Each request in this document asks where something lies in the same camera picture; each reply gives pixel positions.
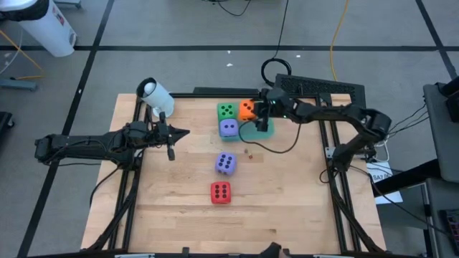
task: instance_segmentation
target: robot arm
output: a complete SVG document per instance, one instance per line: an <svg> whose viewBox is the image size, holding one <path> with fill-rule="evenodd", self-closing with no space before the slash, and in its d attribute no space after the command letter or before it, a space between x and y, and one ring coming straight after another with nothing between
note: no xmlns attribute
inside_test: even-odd
<svg viewBox="0 0 459 258"><path fill-rule="evenodd" d="M146 123L138 121L104 135L48 135L35 141L35 158L47 165L63 158L108 160L126 165L131 163L136 150L166 145L169 160L173 161L174 144L188 133L189 130L167 125L164 113L160 113L160 120L152 123L150 130Z"/></svg>
<svg viewBox="0 0 459 258"><path fill-rule="evenodd" d="M332 165L338 171L347 171L354 155L366 146L372 146L387 136L391 119L372 109L355 105L341 107L319 107L288 97L278 87L263 89L255 102L254 113L257 130L268 130L269 118L288 118L294 123L310 123L316 120L345 121L353 125L357 135L346 144L336 146L332 156Z"/></svg>

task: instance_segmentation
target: teal cube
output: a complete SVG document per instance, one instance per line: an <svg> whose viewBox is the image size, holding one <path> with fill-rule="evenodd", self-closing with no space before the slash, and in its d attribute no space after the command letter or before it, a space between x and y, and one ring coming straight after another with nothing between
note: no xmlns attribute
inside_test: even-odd
<svg viewBox="0 0 459 258"><path fill-rule="evenodd" d="M220 103L217 105L218 121L228 118L236 119L236 105L234 103Z"/></svg>

